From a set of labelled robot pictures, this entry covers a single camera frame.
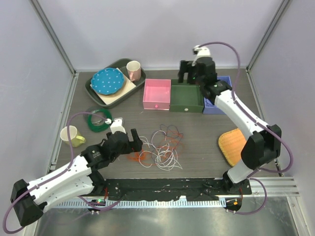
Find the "green plastic box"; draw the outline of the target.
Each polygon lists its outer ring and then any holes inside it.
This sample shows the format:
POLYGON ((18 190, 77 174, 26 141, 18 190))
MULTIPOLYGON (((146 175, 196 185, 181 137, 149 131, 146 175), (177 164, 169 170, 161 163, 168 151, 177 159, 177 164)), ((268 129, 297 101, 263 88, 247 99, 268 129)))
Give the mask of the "green plastic box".
POLYGON ((171 80, 171 112, 202 113, 204 109, 203 96, 199 86, 179 83, 171 80))

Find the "blue plastic box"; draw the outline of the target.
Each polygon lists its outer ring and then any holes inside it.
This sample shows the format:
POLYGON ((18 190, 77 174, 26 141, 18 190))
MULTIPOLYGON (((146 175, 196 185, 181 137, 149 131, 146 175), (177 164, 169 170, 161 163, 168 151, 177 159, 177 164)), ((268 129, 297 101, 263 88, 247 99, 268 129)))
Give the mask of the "blue plastic box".
MULTIPOLYGON (((230 76, 218 76, 219 81, 225 81, 228 85, 232 86, 230 76)), ((225 113, 217 106, 211 103, 211 101, 204 97, 204 115, 225 115, 225 113)))

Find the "pink plastic box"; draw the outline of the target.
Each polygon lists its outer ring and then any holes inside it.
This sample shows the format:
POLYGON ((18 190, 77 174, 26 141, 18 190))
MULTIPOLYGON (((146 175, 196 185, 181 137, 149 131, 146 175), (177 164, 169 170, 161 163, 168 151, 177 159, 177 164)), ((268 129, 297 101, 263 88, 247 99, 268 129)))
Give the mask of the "pink plastic box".
POLYGON ((171 80, 146 79, 143 94, 143 108, 146 110, 169 110, 171 80))

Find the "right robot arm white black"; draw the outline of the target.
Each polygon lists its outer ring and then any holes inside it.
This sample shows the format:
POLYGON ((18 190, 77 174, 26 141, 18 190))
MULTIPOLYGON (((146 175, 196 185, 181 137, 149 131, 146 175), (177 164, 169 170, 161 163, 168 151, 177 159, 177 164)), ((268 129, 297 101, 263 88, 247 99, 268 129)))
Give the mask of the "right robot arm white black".
POLYGON ((202 95, 221 109, 240 129, 247 140, 241 151, 240 161, 223 174, 222 188, 227 194, 234 194, 240 183, 258 168, 268 164, 281 153, 279 126, 270 126, 248 109, 232 91, 232 86, 218 79, 215 62, 211 56, 196 61, 180 61, 178 81, 184 80, 199 87, 202 95))

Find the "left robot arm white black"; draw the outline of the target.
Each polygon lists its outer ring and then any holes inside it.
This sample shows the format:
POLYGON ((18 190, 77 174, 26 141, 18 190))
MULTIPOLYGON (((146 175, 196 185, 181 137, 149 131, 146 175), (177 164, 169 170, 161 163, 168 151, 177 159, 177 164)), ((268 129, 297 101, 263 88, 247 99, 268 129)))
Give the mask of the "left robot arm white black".
POLYGON ((131 134, 132 141, 124 132, 107 133, 100 144, 87 147, 72 163, 36 180, 15 182, 10 200, 20 226, 32 224, 52 207, 73 197, 100 196, 105 180, 99 170, 120 155, 141 151, 143 143, 136 129, 132 129, 131 134))

